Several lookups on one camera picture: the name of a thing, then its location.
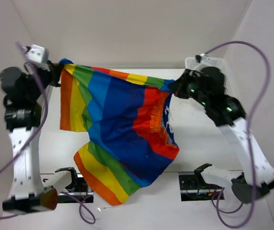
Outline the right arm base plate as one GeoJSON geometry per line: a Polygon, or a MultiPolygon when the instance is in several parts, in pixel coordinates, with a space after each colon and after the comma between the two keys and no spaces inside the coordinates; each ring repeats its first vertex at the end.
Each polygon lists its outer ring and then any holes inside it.
{"type": "Polygon", "coordinates": [[[206,201],[221,191],[215,184],[200,184],[193,173],[179,174],[181,201],[206,201]]]}

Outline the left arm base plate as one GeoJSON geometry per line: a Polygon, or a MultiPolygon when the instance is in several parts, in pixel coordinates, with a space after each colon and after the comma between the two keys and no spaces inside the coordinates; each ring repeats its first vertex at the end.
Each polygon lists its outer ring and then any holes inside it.
{"type": "MultiPolygon", "coordinates": [[[[80,173],[77,174],[77,184],[74,188],[67,191],[71,196],[75,197],[79,201],[83,203],[93,203],[94,200],[94,193],[93,190],[88,186],[84,178],[80,173]]],[[[69,204],[69,203],[76,203],[77,201],[73,198],[60,194],[58,196],[58,203],[59,204],[69,204]]]]}

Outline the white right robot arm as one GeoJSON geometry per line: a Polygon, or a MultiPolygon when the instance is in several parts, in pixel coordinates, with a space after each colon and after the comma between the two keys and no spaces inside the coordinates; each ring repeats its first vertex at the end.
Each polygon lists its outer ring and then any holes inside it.
{"type": "Polygon", "coordinates": [[[205,109],[236,153],[242,172],[219,169],[206,163],[195,169],[198,188],[215,184],[232,191],[242,203],[261,199],[274,189],[274,168],[265,158],[252,133],[247,132],[246,113],[239,100],[226,94],[225,75],[217,67],[185,69],[168,88],[178,98],[194,99],[205,109]]]}

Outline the rainbow striped shorts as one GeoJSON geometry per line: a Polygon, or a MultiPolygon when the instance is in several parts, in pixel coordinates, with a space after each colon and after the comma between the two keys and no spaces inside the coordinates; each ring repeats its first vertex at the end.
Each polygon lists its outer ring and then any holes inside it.
{"type": "Polygon", "coordinates": [[[60,62],[60,128],[87,132],[74,162],[112,206],[151,185],[179,153],[170,125],[171,80],[60,62]]]}

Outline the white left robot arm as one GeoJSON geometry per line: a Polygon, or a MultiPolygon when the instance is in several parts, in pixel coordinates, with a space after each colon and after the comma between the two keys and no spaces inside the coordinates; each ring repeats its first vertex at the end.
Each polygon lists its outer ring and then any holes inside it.
{"type": "Polygon", "coordinates": [[[45,94],[36,84],[35,76],[44,89],[59,87],[62,64],[48,62],[47,68],[24,64],[8,67],[0,73],[1,89],[5,92],[4,119],[13,154],[11,194],[2,202],[2,209],[15,214],[54,210],[58,194],[53,186],[44,187],[39,166],[39,137],[47,117],[47,109],[37,102],[45,94]]]}

